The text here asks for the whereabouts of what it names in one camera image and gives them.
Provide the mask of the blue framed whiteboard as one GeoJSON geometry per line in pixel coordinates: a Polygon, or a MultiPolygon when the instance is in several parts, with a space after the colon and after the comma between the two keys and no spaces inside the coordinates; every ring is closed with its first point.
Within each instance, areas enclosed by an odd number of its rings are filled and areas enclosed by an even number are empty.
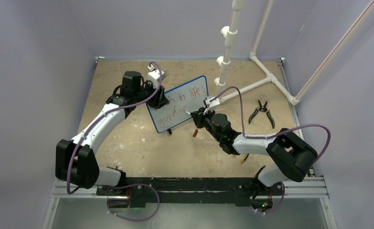
{"type": "Polygon", "coordinates": [[[204,106],[208,97],[208,82],[202,75],[165,92],[169,104],[160,109],[146,105],[157,133],[166,132],[191,119],[185,111],[193,112],[204,106]]]}

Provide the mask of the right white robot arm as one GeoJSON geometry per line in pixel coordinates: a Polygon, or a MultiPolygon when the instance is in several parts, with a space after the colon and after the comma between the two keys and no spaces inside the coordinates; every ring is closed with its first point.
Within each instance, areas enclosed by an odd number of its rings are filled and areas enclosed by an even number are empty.
{"type": "Polygon", "coordinates": [[[272,159],[273,164],[261,169],[254,177],[252,187],[258,194],[264,194],[274,184],[288,179],[302,182],[318,157],[315,149],[287,128],[281,129],[277,136],[244,135],[231,127],[225,114],[205,112],[201,107],[189,115],[196,127],[206,129],[227,154],[257,154],[272,159]]]}

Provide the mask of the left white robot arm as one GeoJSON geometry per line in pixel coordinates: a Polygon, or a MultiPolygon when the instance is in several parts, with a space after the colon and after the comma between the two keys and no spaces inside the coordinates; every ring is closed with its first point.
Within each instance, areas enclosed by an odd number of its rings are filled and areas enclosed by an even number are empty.
{"type": "Polygon", "coordinates": [[[125,193],[127,182],[121,179],[124,172],[98,165],[96,153],[110,135],[140,104],[158,109],[169,104],[161,82],[166,74],[153,68],[143,78],[141,73],[126,71],[122,83],[107,98],[99,115],[80,133],[70,140],[62,139],[56,145],[55,177],[79,188],[108,186],[115,195],[125,193]]]}

